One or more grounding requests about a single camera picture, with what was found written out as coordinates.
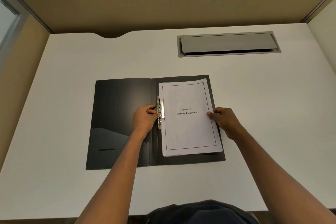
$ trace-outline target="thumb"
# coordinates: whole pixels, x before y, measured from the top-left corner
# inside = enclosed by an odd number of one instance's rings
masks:
[[[207,112],[207,116],[215,121],[218,121],[221,115],[219,113]]]
[[[151,118],[152,118],[153,122],[154,122],[158,117],[159,117],[159,113],[157,113],[157,112],[151,115]]]

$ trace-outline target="person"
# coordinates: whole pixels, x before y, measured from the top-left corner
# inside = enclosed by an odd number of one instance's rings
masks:
[[[127,223],[140,146],[158,118],[155,105],[139,107],[133,131],[106,179],[76,224]],[[284,171],[240,124],[230,108],[208,112],[238,146],[260,194],[279,224],[334,224],[336,216]],[[217,201],[171,205],[146,216],[145,223],[258,223],[249,213]]]

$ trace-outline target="binder clip mechanism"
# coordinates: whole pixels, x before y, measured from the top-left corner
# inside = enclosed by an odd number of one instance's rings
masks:
[[[161,119],[165,117],[165,111],[163,107],[163,101],[160,101],[159,97],[156,97],[156,112],[159,114],[157,124],[159,129],[161,129]]]

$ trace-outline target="hand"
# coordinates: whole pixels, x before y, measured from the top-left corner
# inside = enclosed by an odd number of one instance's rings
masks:
[[[154,121],[159,116],[155,110],[152,110],[154,107],[155,105],[141,106],[133,115],[133,132],[140,134],[143,139],[152,129]]]
[[[207,112],[207,115],[215,120],[233,141],[238,138],[239,132],[244,130],[231,108],[217,107],[213,109],[213,113]]]

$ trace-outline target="person's right arm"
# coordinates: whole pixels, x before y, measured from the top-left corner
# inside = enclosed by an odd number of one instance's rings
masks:
[[[215,108],[214,113],[207,114],[237,144],[277,223],[336,223],[336,216],[267,154],[243,128],[230,108]]]

